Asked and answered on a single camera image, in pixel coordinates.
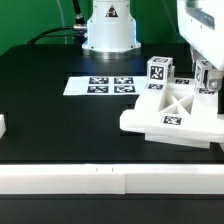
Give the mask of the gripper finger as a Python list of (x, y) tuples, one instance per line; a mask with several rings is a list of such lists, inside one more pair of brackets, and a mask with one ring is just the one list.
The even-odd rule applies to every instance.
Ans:
[(201, 54), (193, 47), (190, 47), (191, 59), (192, 59), (192, 71), (196, 69), (196, 62), (201, 58)]
[(222, 88), (222, 80), (224, 72), (217, 69), (211, 69), (208, 75), (207, 88), (210, 90), (220, 90)]

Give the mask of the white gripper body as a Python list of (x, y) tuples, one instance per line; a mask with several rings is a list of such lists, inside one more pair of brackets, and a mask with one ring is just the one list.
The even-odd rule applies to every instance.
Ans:
[(224, 71), (224, 0), (177, 0), (180, 35)]

